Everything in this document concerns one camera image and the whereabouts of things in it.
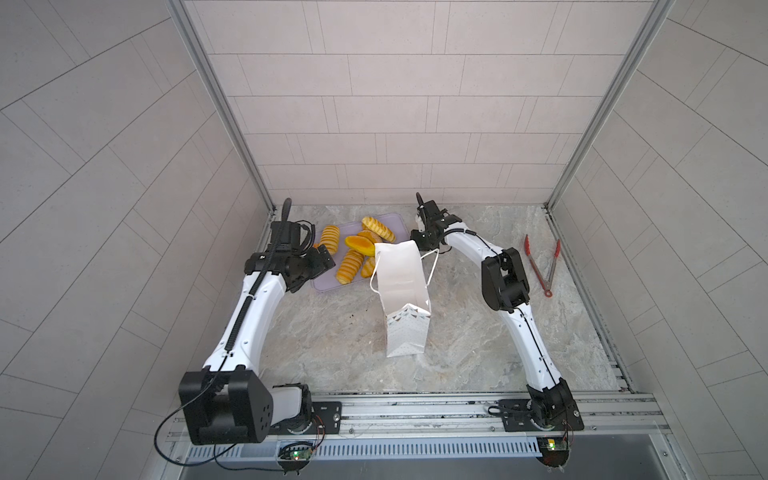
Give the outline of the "twisted fake bread top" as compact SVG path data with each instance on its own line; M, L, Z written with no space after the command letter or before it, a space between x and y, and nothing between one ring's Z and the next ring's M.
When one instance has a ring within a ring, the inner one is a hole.
M393 231L378 219L366 216L362 219L361 223L366 230L375 233L381 237L383 241L389 243L394 243L396 241L396 236Z

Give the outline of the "white cartoon paper bag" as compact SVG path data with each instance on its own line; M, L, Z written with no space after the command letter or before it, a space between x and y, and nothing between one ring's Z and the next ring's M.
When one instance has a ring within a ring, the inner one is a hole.
M386 317L388 358L425 352L432 314L428 286L438 252L422 254L413 240L375 246L369 286L379 296Z

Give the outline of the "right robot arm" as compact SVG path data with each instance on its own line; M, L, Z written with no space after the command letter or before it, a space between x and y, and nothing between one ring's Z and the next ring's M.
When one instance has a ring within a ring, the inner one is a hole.
M483 239L435 201L417 198L418 227L410 239L422 252L447 245L479 267L481 293L508 328L521 358L530 400L515 408L500 402L501 417L518 418L527 428L570 433L584 429L576 400L552 361L534 321L530 285L519 251Z

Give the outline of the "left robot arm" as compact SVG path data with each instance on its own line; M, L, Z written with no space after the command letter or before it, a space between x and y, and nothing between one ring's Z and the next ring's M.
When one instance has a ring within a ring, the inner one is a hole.
M260 443L275 425L303 432L313 423L309 387L266 386L258 376L280 301L335 266L324 246L253 254L225 333L202 369L184 374L179 399L195 445Z

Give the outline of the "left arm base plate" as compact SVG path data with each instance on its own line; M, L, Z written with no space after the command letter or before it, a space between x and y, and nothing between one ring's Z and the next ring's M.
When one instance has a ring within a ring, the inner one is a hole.
M312 404L311 418L307 423L284 420L270 427L270 435L315 435L318 427L325 429L326 435L340 432L342 403L338 401L317 402Z

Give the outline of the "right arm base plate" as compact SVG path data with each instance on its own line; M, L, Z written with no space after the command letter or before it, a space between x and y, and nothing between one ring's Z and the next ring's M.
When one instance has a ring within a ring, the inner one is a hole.
M575 402L547 405L540 401L502 399L487 408L502 420L506 432L583 431L585 426Z

